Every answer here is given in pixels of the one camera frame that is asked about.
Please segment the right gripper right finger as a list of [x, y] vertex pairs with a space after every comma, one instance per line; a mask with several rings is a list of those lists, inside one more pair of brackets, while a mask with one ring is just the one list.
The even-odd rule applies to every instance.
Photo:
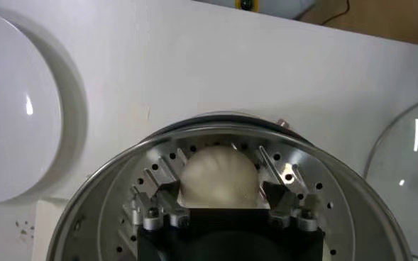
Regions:
[[319, 197], [316, 194], [296, 194], [284, 184], [263, 182], [263, 193], [267, 200], [269, 222], [280, 230], [296, 227], [300, 231], [318, 229], [317, 208]]

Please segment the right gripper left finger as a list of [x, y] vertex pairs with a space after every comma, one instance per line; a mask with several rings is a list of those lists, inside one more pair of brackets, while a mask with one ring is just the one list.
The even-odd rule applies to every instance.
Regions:
[[188, 228], [190, 210], [179, 204], [179, 193], [179, 181], [159, 185], [152, 196], [134, 187], [133, 226], [141, 226], [146, 231], [158, 231], [167, 221], [171, 227]]

